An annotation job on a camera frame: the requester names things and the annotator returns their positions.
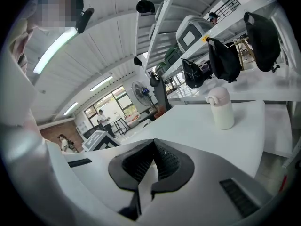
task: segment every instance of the black vent grille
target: black vent grille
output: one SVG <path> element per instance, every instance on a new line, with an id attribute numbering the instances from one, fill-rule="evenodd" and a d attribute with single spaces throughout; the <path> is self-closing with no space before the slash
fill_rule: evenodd
<path id="1" fill-rule="evenodd" d="M 177 156 L 156 144 L 156 152 L 154 153 L 154 161 L 158 168 L 159 180 L 163 180 L 174 174 L 180 167 L 180 161 Z"/>
<path id="2" fill-rule="evenodd" d="M 122 168 L 140 183 L 153 161 L 153 147 L 147 146 L 122 162 Z"/>
<path id="3" fill-rule="evenodd" d="M 232 179 L 221 181 L 220 184 L 242 217 L 246 218 L 259 209 Z"/>

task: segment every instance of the man in white shirt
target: man in white shirt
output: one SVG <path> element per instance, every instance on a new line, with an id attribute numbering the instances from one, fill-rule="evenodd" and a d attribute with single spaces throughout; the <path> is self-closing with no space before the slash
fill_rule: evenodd
<path id="1" fill-rule="evenodd" d="M 110 118 L 106 117 L 103 114 L 103 110 L 99 110 L 98 111 L 98 116 L 97 116 L 97 120 L 102 124 L 102 126 L 105 128 L 105 130 L 109 133 L 109 135 L 113 138 L 115 138 L 115 135 L 112 131 L 112 126 L 109 123 Z"/>

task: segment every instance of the white thermos bottle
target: white thermos bottle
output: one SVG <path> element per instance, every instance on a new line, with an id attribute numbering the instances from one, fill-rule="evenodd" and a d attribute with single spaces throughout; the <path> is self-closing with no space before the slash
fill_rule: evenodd
<path id="1" fill-rule="evenodd" d="M 226 130 L 234 125 L 232 103 L 226 88 L 213 88 L 209 91 L 206 101 L 211 105 L 214 122 L 219 129 Z"/>

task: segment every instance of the wooden stool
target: wooden stool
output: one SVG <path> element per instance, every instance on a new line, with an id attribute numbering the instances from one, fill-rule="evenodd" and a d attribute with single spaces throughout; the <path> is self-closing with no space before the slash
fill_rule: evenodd
<path id="1" fill-rule="evenodd" d="M 242 67 L 243 70 L 245 70 L 245 69 L 244 69 L 244 63 L 243 63 L 243 58 L 242 58 L 242 52 L 241 52 L 240 47 L 239 47 L 240 44 L 244 44 L 244 45 L 245 45 L 245 47 L 246 47 L 246 49 L 248 50 L 249 54 L 253 57 L 253 59 L 254 59 L 254 61 L 255 61 L 254 53 L 253 53 L 253 51 L 250 49 L 250 47 L 248 46 L 248 44 L 246 43 L 246 40 L 247 40 L 247 39 L 248 39 L 248 37 L 247 37 L 247 38 L 244 38 L 244 39 L 241 39 L 241 40 L 237 40 L 237 41 L 233 44 L 233 45 L 237 46 L 237 48 L 238 48 L 238 56 L 239 56 L 240 64 L 241 64 L 241 67 Z"/>

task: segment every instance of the black slot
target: black slot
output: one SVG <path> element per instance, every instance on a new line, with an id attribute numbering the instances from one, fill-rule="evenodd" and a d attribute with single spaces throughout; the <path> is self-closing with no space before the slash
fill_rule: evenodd
<path id="1" fill-rule="evenodd" d="M 80 160 L 77 160 L 77 161 L 70 161 L 70 162 L 68 162 L 68 164 L 71 168 L 74 168 L 74 167 L 78 167 L 78 166 L 88 164 L 90 162 L 92 162 L 90 159 L 85 158 L 85 159 L 80 159 Z"/>
<path id="2" fill-rule="evenodd" d="M 220 184 L 242 217 L 246 218 L 259 209 L 232 179 L 221 181 Z"/>

